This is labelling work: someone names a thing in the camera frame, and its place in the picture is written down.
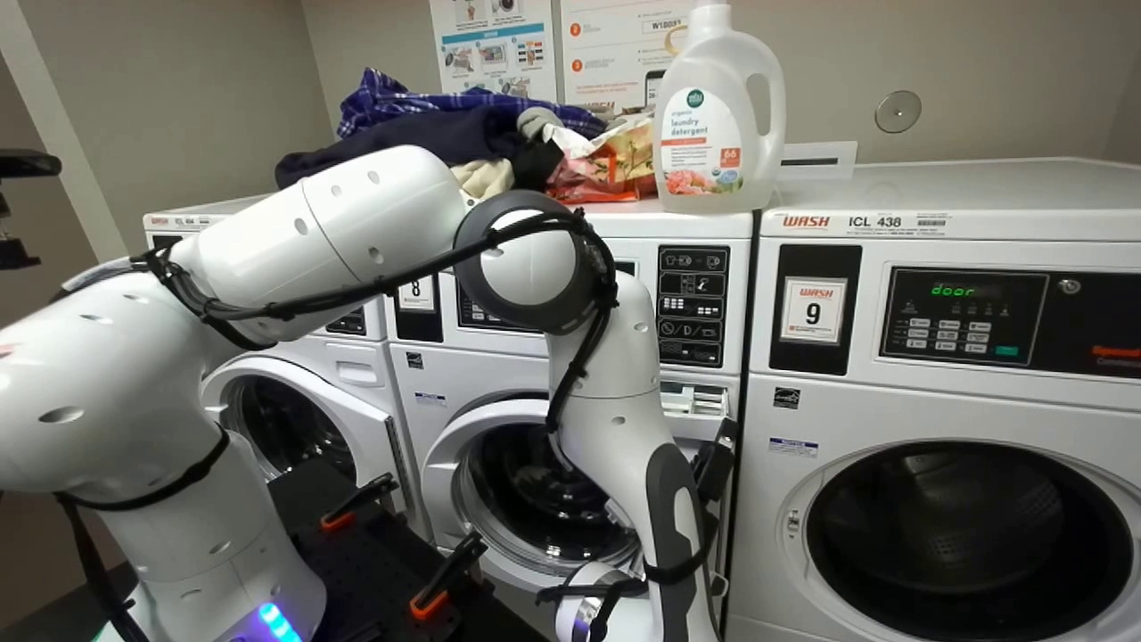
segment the white detergent bottle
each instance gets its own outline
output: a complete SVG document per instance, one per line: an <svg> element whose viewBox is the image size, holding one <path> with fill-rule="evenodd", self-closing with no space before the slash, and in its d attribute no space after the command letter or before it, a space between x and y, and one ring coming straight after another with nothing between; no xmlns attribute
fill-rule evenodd
<svg viewBox="0 0 1141 642"><path fill-rule="evenodd" d="M769 85L769 130L757 130L749 77ZM694 0L687 41L655 94L655 191L667 211L760 211L772 195L788 129L784 70L757 34L734 32L726 0Z"/></svg>

